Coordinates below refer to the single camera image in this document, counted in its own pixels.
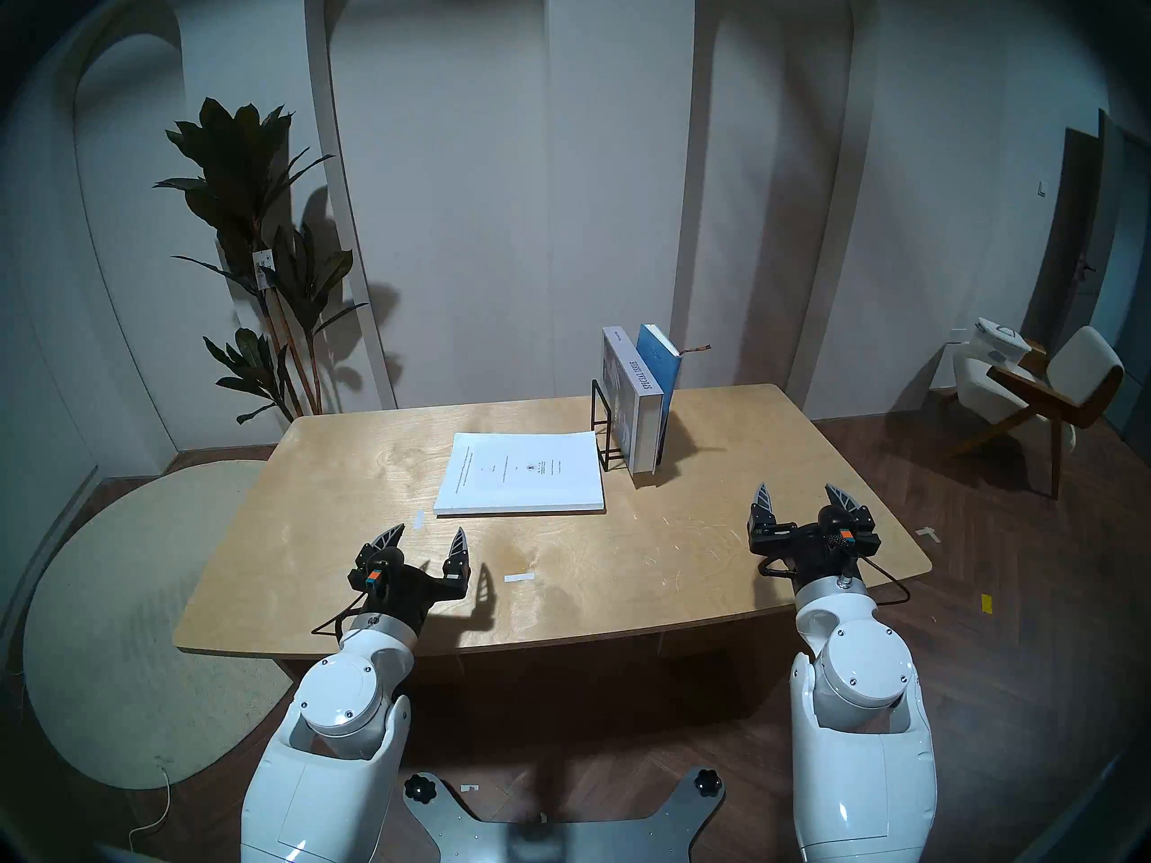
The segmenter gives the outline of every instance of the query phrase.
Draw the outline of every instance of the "round rug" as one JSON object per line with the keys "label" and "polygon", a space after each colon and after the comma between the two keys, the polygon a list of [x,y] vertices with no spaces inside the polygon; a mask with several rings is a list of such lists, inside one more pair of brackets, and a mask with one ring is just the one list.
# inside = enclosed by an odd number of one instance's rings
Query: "round rug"
{"label": "round rug", "polygon": [[82,773],[163,786],[231,749],[291,681],[274,662],[199,656],[171,632],[264,463],[223,460],[143,486],[79,529],[40,579],[24,628],[37,720]]}

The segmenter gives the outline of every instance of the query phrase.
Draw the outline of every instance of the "blue book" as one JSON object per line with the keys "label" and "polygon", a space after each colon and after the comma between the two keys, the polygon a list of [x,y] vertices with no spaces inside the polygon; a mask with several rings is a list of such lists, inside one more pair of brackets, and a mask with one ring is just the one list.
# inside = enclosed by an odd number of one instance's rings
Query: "blue book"
{"label": "blue book", "polygon": [[635,351],[640,353],[643,364],[651,372],[651,379],[663,390],[663,413],[660,418],[660,446],[656,449],[656,460],[663,460],[663,442],[668,434],[668,414],[671,411],[671,394],[676,391],[676,380],[679,377],[679,362],[683,354],[671,344],[655,324],[643,324],[635,338]]}

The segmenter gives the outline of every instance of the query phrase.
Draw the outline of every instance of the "wooden chair frame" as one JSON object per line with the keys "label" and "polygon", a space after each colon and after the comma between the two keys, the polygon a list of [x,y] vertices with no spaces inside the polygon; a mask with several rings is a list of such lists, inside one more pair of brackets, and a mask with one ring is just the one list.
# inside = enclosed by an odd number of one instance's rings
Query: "wooden chair frame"
{"label": "wooden chair frame", "polygon": [[[1020,360],[1020,367],[1035,374],[1046,376],[1049,357],[1046,350],[1038,343],[1031,343],[1031,351]],[[1078,429],[1087,429],[1106,411],[1107,405],[1119,391],[1119,384],[1123,382],[1123,368],[1115,365],[1107,372],[1103,381],[1095,391],[1081,405],[1076,405],[1069,398],[1060,395],[1044,382],[1028,380],[1019,374],[1013,374],[998,365],[992,365],[988,371],[988,376],[999,385],[1019,396],[1027,403],[1013,414],[1008,414],[998,423],[984,429],[967,441],[955,445],[947,452],[947,457],[965,455],[980,445],[990,442],[996,436],[1009,433],[1015,427],[1030,420],[1032,417],[1045,417],[1051,423],[1051,497],[1059,499],[1059,474],[1062,469],[1064,460],[1064,423],[1070,423]],[[954,402],[959,392],[954,391],[946,402]]]}

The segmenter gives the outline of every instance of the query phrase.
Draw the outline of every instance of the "document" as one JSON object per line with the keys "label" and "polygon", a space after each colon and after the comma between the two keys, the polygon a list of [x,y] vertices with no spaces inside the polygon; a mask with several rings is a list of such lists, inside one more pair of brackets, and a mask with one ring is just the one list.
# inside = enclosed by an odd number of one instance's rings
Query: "document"
{"label": "document", "polygon": [[603,510],[594,433],[457,433],[436,515]]}

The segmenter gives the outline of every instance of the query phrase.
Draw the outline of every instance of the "white book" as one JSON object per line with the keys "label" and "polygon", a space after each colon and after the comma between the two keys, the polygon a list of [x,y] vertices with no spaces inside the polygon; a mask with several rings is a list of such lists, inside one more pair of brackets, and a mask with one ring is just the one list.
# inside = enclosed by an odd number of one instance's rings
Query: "white book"
{"label": "white book", "polygon": [[602,511],[594,433],[457,433],[436,515]]}
{"label": "white book", "polygon": [[660,452],[663,389],[622,327],[603,329],[603,395],[627,469],[650,473]]}

